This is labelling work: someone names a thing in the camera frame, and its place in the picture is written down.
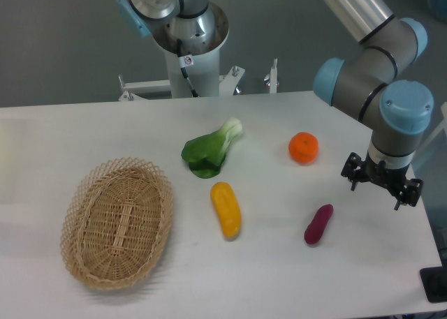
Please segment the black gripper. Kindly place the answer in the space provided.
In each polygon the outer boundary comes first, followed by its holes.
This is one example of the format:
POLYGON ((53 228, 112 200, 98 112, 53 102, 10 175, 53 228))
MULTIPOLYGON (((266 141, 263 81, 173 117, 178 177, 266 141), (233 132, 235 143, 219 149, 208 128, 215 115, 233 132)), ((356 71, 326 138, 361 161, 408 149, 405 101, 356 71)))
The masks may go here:
POLYGON ((347 158, 341 176, 351 183, 354 191, 358 183, 370 182, 381 188, 388 189, 396 199, 394 210, 402 205, 415 207, 423 190, 422 179, 406 179, 407 166, 399 169, 389 169, 385 161, 375 163, 369 155, 362 161, 361 157, 351 152, 347 158))

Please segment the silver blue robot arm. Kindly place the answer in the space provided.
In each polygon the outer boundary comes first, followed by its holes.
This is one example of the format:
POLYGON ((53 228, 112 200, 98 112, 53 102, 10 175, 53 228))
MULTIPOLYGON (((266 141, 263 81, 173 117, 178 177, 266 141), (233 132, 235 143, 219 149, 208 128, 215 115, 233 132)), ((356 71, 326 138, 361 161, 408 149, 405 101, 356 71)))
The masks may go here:
MULTIPOLYGON (((372 130, 364 158, 351 154, 342 169, 353 186, 371 182, 398 205, 415 206, 423 182, 406 172, 427 128, 433 107, 423 84, 399 80, 427 45, 424 27, 396 18, 383 0, 324 0, 362 52, 352 61, 327 60, 318 70, 314 93, 372 130)), ((228 36, 223 11, 209 0, 116 0, 121 17, 139 36, 163 49, 175 98, 232 96, 242 70, 225 78, 217 70, 228 36)))

